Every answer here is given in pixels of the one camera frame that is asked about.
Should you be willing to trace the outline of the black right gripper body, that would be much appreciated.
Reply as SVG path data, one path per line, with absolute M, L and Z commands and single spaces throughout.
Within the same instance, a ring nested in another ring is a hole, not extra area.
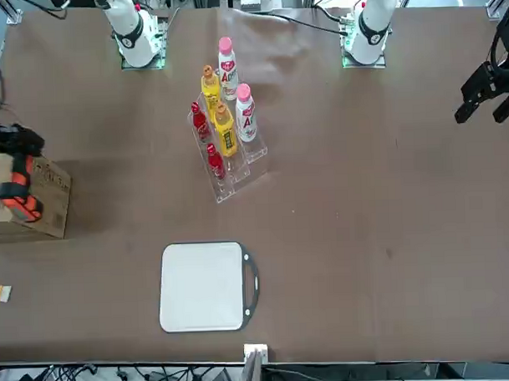
M 44 139 L 20 124 L 0 124 L 0 154 L 41 156 Z

